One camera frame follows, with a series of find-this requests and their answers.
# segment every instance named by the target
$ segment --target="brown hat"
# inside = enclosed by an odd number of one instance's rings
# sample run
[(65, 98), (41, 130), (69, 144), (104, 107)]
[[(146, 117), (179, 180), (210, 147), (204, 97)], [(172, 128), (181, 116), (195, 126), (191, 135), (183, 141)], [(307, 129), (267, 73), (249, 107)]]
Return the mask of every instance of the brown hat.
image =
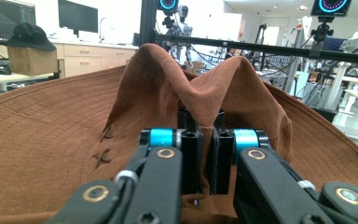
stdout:
[[(226, 125), (264, 130), (274, 147), (320, 190), (358, 186), (358, 146), (307, 106), (263, 83), (242, 57), (196, 76), (146, 44), (127, 66), (0, 95), (0, 223), (42, 222), (81, 185), (112, 179), (143, 128), (176, 127), (185, 105), (205, 135), (203, 171), (219, 109)], [(186, 195), (183, 223), (236, 223), (228, 195)], [(202, 176), (202, 186), (208, 182)], [(200, 199), (200, 205), (193, 201)]]

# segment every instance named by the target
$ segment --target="blue ring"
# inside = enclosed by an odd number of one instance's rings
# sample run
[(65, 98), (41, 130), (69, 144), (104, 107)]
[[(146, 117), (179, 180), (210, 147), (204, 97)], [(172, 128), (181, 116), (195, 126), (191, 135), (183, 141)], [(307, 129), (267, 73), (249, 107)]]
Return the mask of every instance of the blue ring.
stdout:
[(234, 129), (235, 144), (237, 146), (237, 156), (240, 156), (242, 150), (247, 147), (259, 147), (258, 137), (253, 129)]
[(332, 10), (326, 9), (324, 7), (324, 5), (322, 4), (322, 2), (323, 2), (323, 0), (319, 0), (319, 7), (321, 8), (322, 11), (324, 11), (324, 12), (335, 12), (335, 11), (340, 10), (342, 7), (344, 7), (345, 3), (347, 2), (347, 0), (344, 0), (344, 3), (342, 3), (342, 5), (340, 7), (336, 8), (336, 9), (332, 9)]
[(173, 146), (173, 129), (154, 128), (150, 131), (151, 147), (172, 147)]
[(164, 2), (164, 0), (159, 0), (159, 3), (161, 4), (161, 6), (162, 6), (163, 8), (165, 8), (165, 9), (168, 9), (168, 10), (173, 9), (173, 7), (174, 7), (175, 4), (176, 4), (176, 0), (173, 0), (172, 5), (171, 5), (170, 7), (166, 7), (163, 2)]

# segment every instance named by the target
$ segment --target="black hat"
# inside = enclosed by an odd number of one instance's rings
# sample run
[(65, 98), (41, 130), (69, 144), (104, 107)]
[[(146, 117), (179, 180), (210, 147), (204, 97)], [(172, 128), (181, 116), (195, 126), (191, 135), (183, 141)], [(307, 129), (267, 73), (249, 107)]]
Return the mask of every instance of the black hat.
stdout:
[(11, 47), (36, 48), (53, 51), (56, 47), (51, 44), (45, 31), (37, 25), (23, 22), (14, 27), (13, 36), (7, 41)]

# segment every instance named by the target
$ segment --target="ceiling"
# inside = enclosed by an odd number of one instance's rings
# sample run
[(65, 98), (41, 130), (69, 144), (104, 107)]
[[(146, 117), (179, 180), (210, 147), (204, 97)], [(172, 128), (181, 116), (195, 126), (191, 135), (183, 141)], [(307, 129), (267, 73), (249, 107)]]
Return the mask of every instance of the ceiling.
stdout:
[[(310, 16), (314, 0), (224, 0), (236, 13), (260, 17)], [(300, 6), (307, 7), (300, 11)], [(347, 17), (358, 17), (358, 0), (352, 0)]]

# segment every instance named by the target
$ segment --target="wooden cabinet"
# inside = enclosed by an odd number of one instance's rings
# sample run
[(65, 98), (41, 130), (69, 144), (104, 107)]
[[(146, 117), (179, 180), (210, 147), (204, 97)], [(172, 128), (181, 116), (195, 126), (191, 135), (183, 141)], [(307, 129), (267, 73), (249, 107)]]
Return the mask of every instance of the wooden cabinet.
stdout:
[(127, 64), (135, 49), (111, 49), (103, 48), (103, 69)]
[(54, 43), (59, 60), (63, 60), (61, 77), (72, 77), (126, 64), (135, 48)]

